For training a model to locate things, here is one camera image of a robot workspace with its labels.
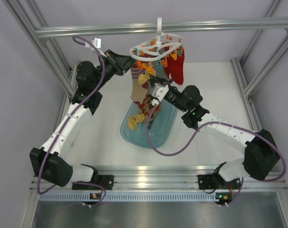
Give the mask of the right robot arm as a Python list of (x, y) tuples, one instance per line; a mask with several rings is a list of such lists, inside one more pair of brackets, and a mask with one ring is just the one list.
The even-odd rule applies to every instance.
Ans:
[(194, 129), (195, 134), (212, 135), (243, 155), (241, 159), (221, 163), (206, 179), (200, 180), (200, 189), (223, 189), (231, 181), (244, 177), (258, 181), (267, 180), (280, 159), (270, 132), (264, 129), (259, 132), (251, 131), (216, 117), (200, 105), (203, 98), (194, 85), (188, 85), (180, 92), (171, 85), (171, 79), (152, 76), (148, 82), (151, 85), (153, 107), (157, 107), (163, 100), (167, 101), (184, 113), (181, 117), (183, 123)]

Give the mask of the beige purple striped sock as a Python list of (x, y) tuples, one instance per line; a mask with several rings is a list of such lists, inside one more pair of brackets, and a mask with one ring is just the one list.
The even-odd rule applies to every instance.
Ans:
[(142, 103), (144, 98), (149, 95), (149, 88), (144, 89), (138, 84), (138, 77), (141, 74), (147, 73), (145, 69), (140, 69), (137, 66), (131, 68), (131, 79), (132, 79), (132, 92), (131, 99), (134, 103)]

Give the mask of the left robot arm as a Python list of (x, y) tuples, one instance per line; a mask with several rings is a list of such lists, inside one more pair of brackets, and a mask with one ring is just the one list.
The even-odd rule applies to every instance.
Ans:
[(40, 147), (33, 148), (29, 157), (34, 175), (56, 186), (82, 181), (93, 189), (99, 184), (96, 169), (89, 165), (70, 165), (67, 153), (85, 123), (96, 112), (102, 94), (99, 90), (115, 75), (122, 76), (134, 65), (135, 60), (107, 50), (99, 66), (83, 61), (76, 68), (77, 90), (63, 120), (49, 139)]

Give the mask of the white round clip hanger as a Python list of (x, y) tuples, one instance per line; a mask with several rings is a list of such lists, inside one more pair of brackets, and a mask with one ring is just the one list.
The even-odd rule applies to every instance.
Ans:
[(129, 50), (130, 56), (142, 62), (166, 60), (173, 51), (183, 46), (183, 38), (176, 34), (164, 33), (162, 18), (157, 19), (157, 34)]

